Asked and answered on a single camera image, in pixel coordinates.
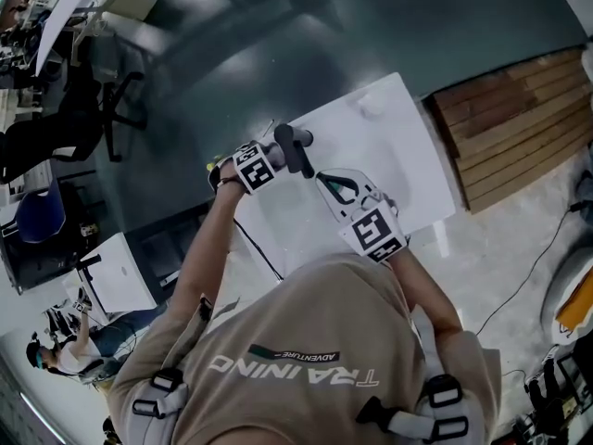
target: gray floor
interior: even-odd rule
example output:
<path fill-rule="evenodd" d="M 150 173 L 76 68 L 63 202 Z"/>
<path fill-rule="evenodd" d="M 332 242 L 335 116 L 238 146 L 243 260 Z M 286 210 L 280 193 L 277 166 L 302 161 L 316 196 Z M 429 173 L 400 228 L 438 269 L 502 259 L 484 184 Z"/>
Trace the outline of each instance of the gray floor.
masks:
<path fill-rule="evenodd" d="M 159 0 L 147 24 L 115 20 L 95 62 L 146 74 L 150 120 L 119 130 L 120 165 L 96 152 L 123 230 L 203 201 L 206 163 L 271 119 L 390 72 L 426 95 L 585 40 L 564 0 Z"/>

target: equipment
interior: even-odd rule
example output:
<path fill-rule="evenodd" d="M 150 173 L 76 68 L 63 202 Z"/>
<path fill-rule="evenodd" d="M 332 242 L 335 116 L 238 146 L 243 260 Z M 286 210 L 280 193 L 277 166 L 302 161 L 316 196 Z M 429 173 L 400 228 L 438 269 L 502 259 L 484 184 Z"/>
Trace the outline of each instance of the equipment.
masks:
<path fill-rule="evenodd" d="M 357 170 L 317 173 L 318 189 L 336 220 L 340 236 L 359 255 L 381 262 L 408 245 L 397 224 L 397 207 Z"/>

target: strap buckle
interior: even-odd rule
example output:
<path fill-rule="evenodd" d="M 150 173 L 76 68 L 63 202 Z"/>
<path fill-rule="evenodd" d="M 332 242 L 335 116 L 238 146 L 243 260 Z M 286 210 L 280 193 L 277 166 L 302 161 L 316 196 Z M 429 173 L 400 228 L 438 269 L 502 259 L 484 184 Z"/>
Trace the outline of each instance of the strap buckle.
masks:
<path fill-rule="evenodd" d="M 432 377 L 425 384 L 424 390 L 433 409 L 447 407 L 461 402 L 463 399 L 461 384 L 452 375 L 445 374 Z"/>
<path fill-rule="evenodd" d="M 183 373 L 179 369 L 161 369 L 150 379 L 150 386 L 155 389 L 172 392 L 183 382 Z"/>
<path fill-rule="evenodd" d="M 212 317 L 213 310 L 212 303 L 210 303 L 210 300 L 208 300 L 204 295 L 202 295 L 202 298 L 200 299 L 200 304 L 197 308 L 200 314 L 200 318 L 205 322 L 209 322 L 210 318 Z"/>
<path fill-rule="evenodd" d="M 356 417 L 356 421 L 359 424 L 374 422 L 379 426 L 382 432 L 388 433 L 390 431 L 389 422 L 400 410 L 401 409 L 397 407 L 386 408 L 378 397 L 372 396 L 360 410 Z"/>
<path fill-rule="evenodd" d="M 430 439 L 424 443 L 434 443 L 439 440 L 459 439 L 465 437 L 470 429 L 467 417 L 453 417 L 452 419 L 435 420 L 435 427 Z"/>
<path fill-rule="evenodd" d="M 157 419 L 165 418 L 165 415 L 158 411 L 158 405 L 155 400 L 135 400 L 132 405 L 132 413 L 134 415 L 143 415 L 144 417 L 155 417 Z"/>

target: wrist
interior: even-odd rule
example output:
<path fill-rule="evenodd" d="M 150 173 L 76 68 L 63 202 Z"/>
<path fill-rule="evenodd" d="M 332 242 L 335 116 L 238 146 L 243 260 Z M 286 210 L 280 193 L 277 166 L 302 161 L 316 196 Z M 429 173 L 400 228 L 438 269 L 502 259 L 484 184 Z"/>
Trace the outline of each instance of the wrist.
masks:
<path fill-rule="evenodd" d="M 225 183 L 216 192 L 215 203 L 235 206 L 246 193 L 242 184 L 237 182 Z"/>

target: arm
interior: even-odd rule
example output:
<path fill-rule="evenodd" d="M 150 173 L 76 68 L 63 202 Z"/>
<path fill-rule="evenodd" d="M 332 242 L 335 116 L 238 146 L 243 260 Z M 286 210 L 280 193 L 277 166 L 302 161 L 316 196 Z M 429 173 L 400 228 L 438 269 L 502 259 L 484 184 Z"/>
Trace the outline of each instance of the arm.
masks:
<path fill-rule="evenodd" d="M 455 307 L 409 248 L 391 256 L 389 264 L 404 292 L 408 307 L 421 306 L 435 328 L 437 342 L 463 331 Z"/>
<path fill-rule="evenodd" d="M 54 335 L 54 336 L 52 337 L 52 341 L 54 341 L 54 351 L 55 351 L 55 352 L 60 352 L 60 351 L 62 351 L 62 348 L 60 348 L 60 346 L 59 346 L 59 341 L 57 340 L 57 336 L 55 336 L 55 335 Z"/>
<path fill-rule="evenodd" d="M 233 175 L 232 163 L 222 167 L 221 177 Z M 202 294 L 212 303 L 216 302 L 231 245 L 234 212 L 244 193 L 244 187 L 238 183 L 224 184 L 219 188 L 212 209 L 183 261 L 171 297 L 169 312 L 176 318 L 189 321 Z"/>
<path fill-rule="evenodd" d="M 89 342 L 89 315 L 86 314 L 86 310 L 86 307 L 82 310 L 81 329 L 78 331 L 76 341 L 70 347 L 70 353 L 77 360 Z"/>

